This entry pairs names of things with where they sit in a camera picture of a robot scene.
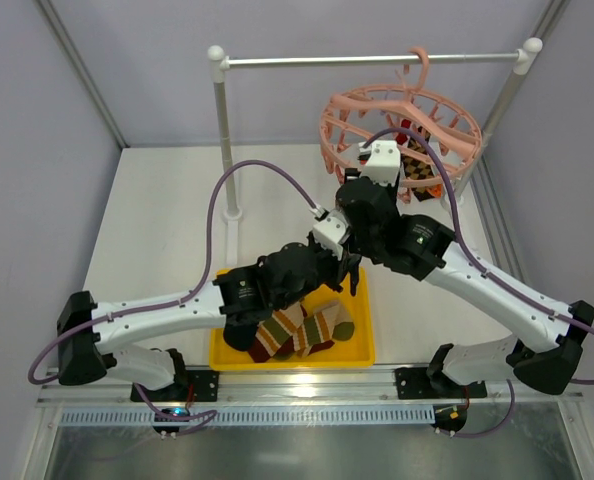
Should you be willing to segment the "brown argyle sock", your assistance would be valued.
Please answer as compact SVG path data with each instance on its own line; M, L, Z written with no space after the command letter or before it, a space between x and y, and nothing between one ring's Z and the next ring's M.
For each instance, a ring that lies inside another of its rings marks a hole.
M399 133L395 140L398 145L405 146L410 150L418 153L425 153L425 149L419 144L419 142L410 138L406 134ZM416 158L411 156L403 155L401 157L402 167L404 175L407 179L412 180L425 180L434 176L432 167ZM430 187L418 187L418 188L404 188L399 194L399 199L404 204L411 202L411 197L414 196L417 201L422 202L426 200L432 200L440 198L442 195L442 186L435 185Z

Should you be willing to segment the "beige striped sock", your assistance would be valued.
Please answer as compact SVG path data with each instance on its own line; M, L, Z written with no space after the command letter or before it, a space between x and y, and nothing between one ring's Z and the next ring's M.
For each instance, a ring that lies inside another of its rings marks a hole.
M305 358L305 357L311 356L311 355L313 355L315 353L319 353L319 352L322 352L322 351L329 350L334 345L335 345L335 342L333 340L328 340L326 342L315 344L315 345L312 345L312 346L303 348L301 350L296 350L294 352L294 354L298 358Z
M303 348L328 340L346 342L355 333L355 323L342 303L332 302L318 307L307 316L293 335L293 348Z
M273 311L262 321L256 331L248 354L254 363L265 363L275 356L281 347L292 338L305 319L305 309L295 303L284 310Z

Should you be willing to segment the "pink round clip hanger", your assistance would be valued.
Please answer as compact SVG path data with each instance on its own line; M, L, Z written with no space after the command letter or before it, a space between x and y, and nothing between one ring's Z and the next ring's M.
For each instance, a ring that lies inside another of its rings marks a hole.
M362 85L332 95L319 120L320 152L327 173L344 181L345 171L359 169L359 144L387 128L415 131L433 148L449 179L456 182L481 153L483 134L461 105L425 87L430 59L422 47L410 52L421 68L406 81L410 67L397 72L397 83Z

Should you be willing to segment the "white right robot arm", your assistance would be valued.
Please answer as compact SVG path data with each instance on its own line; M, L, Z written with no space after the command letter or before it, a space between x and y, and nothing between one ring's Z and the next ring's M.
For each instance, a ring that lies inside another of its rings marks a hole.
M465 254L456 233L423 214L401 214L394 190L351 169L336 193L349 227L348 249L375 265L444 289L510 331L470 346L444 344L427 375L437 388L450 383L515 378L544 394L571 384L594 307L548 299L502 270Z

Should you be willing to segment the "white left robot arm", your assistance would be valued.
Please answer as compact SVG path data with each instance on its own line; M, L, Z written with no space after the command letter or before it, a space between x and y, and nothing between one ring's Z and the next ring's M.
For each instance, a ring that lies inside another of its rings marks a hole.
M342 291L359 282L361 257L339 253L314 239L293 242L257 262L219 274L186 295L97 303L88 291L72 294L57 321L58 374L64 386L95 382L106 375L155 391L185 381L175 350L149 351L140 341L194 329L222 329L228 345L246 351L259 324L288 313L321 286Z

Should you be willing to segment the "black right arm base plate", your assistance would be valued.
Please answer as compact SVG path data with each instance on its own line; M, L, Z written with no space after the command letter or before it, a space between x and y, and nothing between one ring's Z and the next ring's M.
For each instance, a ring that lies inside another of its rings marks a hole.
M400 400L485 398L484 382L458 385L442 372L428 367L400 367L394 370L395 387Z

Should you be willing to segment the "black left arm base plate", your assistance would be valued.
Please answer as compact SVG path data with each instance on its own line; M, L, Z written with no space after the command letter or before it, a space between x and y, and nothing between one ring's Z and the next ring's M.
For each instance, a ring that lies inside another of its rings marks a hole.
M153 403L215 402L219 373L213 370L186 370L180 379L173 374L151 375L140 383L145 397Z

